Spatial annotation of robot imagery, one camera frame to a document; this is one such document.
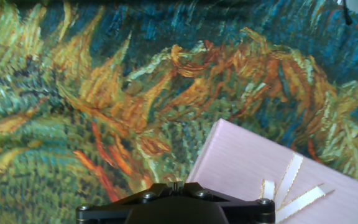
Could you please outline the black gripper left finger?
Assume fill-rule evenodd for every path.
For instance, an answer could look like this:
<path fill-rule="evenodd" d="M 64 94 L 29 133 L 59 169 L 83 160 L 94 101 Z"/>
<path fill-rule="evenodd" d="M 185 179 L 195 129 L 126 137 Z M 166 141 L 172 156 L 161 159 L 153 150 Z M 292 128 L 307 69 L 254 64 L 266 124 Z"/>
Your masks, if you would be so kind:
<path fill-rule="evenodd" d="M 125 223 L 134 208 L 168 197 L 176 189 L 176 182 L 152 184 L 146 190 L 107 205 L 80 205 L 76 208 L 76 224 Z"/>

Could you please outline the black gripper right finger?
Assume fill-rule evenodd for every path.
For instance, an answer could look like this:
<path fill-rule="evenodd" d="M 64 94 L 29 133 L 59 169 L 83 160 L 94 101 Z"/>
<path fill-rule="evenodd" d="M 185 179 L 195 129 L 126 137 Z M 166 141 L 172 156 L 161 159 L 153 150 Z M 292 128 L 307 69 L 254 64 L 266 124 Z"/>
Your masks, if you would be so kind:
<path fill-rule="evenodd" d="M 178 208 L 184 223 L 275 223 L 272 199 L 245 201 L 196 182 L 176 182 L 175 195 L 185 198 Z"/>

